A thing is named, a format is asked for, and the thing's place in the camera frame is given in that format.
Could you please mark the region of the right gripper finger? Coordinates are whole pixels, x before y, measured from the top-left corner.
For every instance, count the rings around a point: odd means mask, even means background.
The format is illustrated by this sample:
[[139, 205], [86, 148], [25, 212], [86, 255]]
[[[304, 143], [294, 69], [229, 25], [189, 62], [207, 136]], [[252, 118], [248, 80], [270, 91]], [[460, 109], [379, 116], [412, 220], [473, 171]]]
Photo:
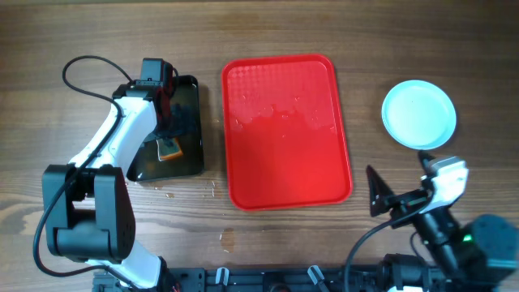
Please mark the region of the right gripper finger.
[[370, 196], [370, 215], [378, 217], [392, 208], [394, 193], [371, 165], [366, 167], [366, 174]]
[[425, 174], [434, 174], [433, 164], [435, 162], [435, 157], [433, 157], [429, 152], [424, 150], [418, 151], [418, 161], [424, 171]]

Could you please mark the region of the green and orange sponge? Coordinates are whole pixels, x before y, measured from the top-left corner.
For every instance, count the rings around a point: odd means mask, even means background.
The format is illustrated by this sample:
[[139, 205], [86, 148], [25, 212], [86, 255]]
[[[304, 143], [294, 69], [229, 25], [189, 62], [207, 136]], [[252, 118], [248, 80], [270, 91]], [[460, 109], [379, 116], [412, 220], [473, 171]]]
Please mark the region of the green and orange sponge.
[[159, 161], [170, 161], [181, 157], [183, 151], [177, 138], [157, 140], [157, 155]]

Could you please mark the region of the white plate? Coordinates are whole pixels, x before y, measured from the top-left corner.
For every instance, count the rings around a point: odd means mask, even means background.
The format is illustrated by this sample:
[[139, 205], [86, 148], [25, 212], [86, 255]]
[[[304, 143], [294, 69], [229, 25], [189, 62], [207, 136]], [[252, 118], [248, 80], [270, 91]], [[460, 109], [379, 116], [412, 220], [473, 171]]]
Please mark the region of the white plate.
[[457, 128], [457, 112], [449, 96], [419, 79], [400, 82], [389, 90], [381, 119], [395, 141], [415, 150], [443, 146]]

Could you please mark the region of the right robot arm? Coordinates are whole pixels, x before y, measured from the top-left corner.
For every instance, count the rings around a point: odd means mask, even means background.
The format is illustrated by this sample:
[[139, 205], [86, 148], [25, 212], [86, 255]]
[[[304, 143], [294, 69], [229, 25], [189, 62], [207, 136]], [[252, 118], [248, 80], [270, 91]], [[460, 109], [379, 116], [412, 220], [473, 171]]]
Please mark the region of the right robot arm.
[[518, 230], [505, 218], [484, 214], [462, 226], [450, 208], [465, 194], [469, 177], [460, 157], [418, 153], [421, 186], [395, 194], [372, 166], [366, 168], [370, 214], [388, 213], [393, 229], [412, 225], [431, 258], [454, 283], [494, 289], [518, 268]]

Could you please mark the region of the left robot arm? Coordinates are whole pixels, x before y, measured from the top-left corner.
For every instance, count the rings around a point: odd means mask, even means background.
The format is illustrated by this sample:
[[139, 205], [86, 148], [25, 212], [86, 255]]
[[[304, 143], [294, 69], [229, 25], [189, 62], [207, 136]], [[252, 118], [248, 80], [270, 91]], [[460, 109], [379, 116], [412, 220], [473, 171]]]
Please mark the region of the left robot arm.
[[160, 58], [143, 60], [105, 101], [109, 115], [89, 144], [65, 165], [42, 175], [44, 213], [32, 256], [51, 277], [103, 270], [129, 291], [179, 291], [165, 260], [135, 240], [135, 216], [125, 177], [141, 144], [162, 137], [172, 118], [169, 101], [178, 72]]

